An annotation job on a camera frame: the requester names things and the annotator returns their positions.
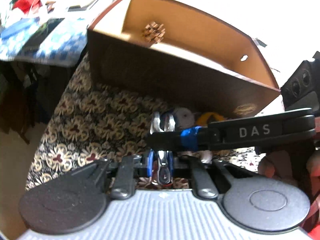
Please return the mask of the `white round object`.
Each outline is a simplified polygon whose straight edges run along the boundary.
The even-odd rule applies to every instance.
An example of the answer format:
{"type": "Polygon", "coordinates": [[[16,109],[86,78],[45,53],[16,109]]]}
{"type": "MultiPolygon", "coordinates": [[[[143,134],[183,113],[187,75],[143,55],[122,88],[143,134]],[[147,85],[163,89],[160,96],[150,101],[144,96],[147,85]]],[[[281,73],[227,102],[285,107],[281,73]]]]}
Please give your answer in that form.
{"type": "Polygon", "coordinates": [[[195,116],[187,108],[178,107],[174,109],[172,114],[175,119],[176,130],[188,129],[195,125],[195,116]]]}

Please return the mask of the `black smartphone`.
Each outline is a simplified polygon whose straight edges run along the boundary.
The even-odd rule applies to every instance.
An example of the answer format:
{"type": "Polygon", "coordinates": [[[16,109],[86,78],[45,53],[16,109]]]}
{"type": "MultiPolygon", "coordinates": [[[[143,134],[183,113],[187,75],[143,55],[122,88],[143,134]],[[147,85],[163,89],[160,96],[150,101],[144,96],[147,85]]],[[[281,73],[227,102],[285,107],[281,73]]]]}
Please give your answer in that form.
{"type": "Polygon", "coordinates": [[[64,20],[64,18],[51,18],[28,39],[22,47],[23,51],[36,51],[48,35],[64,20]]]}

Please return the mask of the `blue checkered cloth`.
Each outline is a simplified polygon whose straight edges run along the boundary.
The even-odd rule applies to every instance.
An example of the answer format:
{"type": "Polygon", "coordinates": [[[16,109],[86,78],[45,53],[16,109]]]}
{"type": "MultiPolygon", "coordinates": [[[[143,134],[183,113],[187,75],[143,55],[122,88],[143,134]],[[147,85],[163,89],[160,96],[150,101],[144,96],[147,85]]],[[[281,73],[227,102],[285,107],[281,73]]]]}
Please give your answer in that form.
{"type": "Polygon", "coordinates": [[[9,38],[1,39],[1,61],[23,61],[59,67],[72,67],[81,57],[87,44],[88,20],[66,18],[48,36],[32,48],[27,41],[39,29],[33,23],[29,28],[9,38]]]}

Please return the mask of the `brown pine cone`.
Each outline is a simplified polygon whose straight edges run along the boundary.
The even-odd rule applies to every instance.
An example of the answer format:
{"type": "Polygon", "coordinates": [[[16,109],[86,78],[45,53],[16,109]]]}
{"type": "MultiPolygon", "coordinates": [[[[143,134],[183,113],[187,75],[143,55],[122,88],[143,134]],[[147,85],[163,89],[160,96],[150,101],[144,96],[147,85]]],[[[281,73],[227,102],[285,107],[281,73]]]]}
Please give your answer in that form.
{"type": "Polygon", "coordinates": [[[165,27],[162,23],[150,22],[148,23],[142,32],[142,37],[145,42],[150,44],[157,44],[161,42],[165,35],[165,27]]]}

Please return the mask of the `brown cardboard box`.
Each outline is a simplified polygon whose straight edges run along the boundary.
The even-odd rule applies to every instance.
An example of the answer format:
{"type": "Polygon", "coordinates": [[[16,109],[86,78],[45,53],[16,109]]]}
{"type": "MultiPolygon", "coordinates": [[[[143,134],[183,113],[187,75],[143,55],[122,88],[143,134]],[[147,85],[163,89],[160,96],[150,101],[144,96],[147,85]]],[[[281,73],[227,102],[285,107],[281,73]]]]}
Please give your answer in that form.
{"type": "Polygon", "coordinates": [[[254,116],[280,94],[254,41],[175,0],[115,0],[88,27],[93,81],[227,118],[254,116]],[[144,41],[150,22],[161,42],[144,41]]]}

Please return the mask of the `floral patterned tablecloth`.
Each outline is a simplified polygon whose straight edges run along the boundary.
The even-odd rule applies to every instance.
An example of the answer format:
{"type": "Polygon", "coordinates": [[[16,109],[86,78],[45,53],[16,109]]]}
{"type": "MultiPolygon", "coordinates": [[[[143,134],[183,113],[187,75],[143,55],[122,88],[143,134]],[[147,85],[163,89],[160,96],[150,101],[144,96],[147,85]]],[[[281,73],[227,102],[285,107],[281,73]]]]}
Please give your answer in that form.
{"type": "Polygon", "coordinates": [[[77,66],[41,137],[25,188],[30,190],[98,159],[121,161],[146,150],[155,112],[179,106],[92,83],[89,59],[77,66]]]}

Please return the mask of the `yellow round object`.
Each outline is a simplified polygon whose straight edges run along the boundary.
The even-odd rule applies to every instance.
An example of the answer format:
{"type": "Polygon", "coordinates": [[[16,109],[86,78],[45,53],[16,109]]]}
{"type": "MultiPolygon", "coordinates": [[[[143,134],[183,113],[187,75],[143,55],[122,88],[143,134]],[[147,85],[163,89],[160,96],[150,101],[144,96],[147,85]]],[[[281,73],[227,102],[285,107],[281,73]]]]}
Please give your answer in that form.
{"type": "Polygon", "coordinates": [[[201,114],[195,122],[196,126],[208,126],[211,122],[224,121],[225,117],[216,112],[206,112],[201,114]]]}

